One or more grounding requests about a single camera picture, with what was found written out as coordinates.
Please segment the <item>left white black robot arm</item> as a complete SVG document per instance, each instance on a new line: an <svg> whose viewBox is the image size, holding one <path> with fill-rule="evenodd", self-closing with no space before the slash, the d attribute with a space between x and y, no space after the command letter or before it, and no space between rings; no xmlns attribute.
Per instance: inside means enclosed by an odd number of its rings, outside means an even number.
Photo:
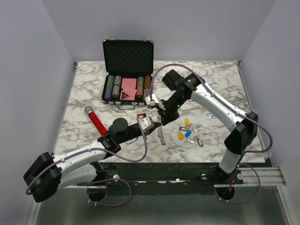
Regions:
<svg viewBox="0 0 300 225"><path fill-rule="evenodd" d="M59 188L91 182L99 185L104 174L95 169L92 163L118 155L120 144L151 134L161 124L144 114L136 117L137 123L128 125L124 118L117 118L108 132L86 147L70 153L51 156L45 152L37 157L23 179L27 185L25 193L33 196L35 202L43 202L53 196Z"/></svg>

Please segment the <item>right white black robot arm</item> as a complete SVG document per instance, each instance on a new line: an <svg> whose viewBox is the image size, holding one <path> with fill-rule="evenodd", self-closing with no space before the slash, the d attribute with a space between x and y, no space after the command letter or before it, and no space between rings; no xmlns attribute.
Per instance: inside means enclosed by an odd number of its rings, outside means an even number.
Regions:
<svg viewBox="0 0 300 225"><path fill-rule="evenodd" d="M175 70L170 70L162 78L164 85L173 94L168 100L156 99L155 104L161 116L162 125L167 125L178 119L179 108L188 100L192 100L213 113L230 131L225 139L225 154L216 171L218 182L225 184L233 178L233 171L241 156L257 135L258 115L255 112L246 113L235 108L227 100L217 94L200 76L191 73L181 76Z"/></svg>

